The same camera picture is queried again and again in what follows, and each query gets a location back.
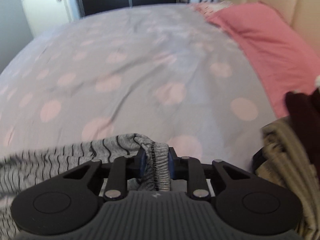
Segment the grey striped garment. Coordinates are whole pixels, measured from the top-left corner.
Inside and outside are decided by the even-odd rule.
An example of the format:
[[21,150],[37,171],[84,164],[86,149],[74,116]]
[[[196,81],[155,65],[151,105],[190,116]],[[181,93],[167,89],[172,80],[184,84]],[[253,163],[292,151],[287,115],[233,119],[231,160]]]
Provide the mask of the grey striped garment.
[[23,150],[1,158],[1,239],[18,234],[10,212],[10,201],[20,191],[93,159],[110,163],[117,157],[146,151],[146,167],[141,179],[131,179],[131,190],[169,191],[167,144],[140,134],[125,134],[97,141],[82,142],[44,150]]

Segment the grey pink-dotted bed sheet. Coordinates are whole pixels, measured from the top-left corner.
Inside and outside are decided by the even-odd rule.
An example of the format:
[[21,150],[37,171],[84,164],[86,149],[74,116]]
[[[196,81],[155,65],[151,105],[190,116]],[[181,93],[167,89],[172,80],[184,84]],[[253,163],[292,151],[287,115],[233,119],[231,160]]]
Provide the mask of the grey pink-dotted bed sheet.
[[61,26],[1,74],[1,159],[138,133],[248,170],[260,129],[275,118],[238,44],[188,5]]

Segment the olive folded garment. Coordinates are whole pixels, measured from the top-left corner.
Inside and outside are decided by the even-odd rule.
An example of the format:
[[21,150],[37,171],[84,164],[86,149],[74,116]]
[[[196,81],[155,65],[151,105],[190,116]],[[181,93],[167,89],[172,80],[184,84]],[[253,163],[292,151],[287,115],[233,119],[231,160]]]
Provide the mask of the olive folded garment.
[[291,190],[300,199],[303,217],[296,232],[303,239],[319,239],[319,180],[314,165],[288,117],[261,129],[263,147],[252,160],[253,172]]

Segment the dark maroon folded garment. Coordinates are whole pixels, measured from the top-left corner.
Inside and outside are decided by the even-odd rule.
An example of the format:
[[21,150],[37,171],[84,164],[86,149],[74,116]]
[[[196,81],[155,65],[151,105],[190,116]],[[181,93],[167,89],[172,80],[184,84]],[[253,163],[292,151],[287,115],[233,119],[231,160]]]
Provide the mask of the dark maroon folded garment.
[[292,127],[310,159],[319,166],[319,90],[310,95],[288,92],[285,104]]

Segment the pink patterned pillow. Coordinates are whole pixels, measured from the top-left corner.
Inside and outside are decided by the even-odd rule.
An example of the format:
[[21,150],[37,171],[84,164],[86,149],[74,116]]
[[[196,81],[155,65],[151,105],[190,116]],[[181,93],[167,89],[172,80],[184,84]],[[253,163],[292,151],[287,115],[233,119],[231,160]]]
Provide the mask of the pink patterned pillow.
[[222,1],[222,2],[200,2],[200,3],[192,3],[190,7],[198,12],[205,20],[212,16],[212,14],[225,9],[227,7],[232,6],[234,3],[231,1]]

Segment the white door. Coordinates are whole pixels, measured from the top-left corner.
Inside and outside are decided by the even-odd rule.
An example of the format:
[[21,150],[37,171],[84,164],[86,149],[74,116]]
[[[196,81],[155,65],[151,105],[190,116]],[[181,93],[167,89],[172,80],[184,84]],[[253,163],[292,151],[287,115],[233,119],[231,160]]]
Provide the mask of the white door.
[[78,0],[21,0],[33,37],[81,18]]

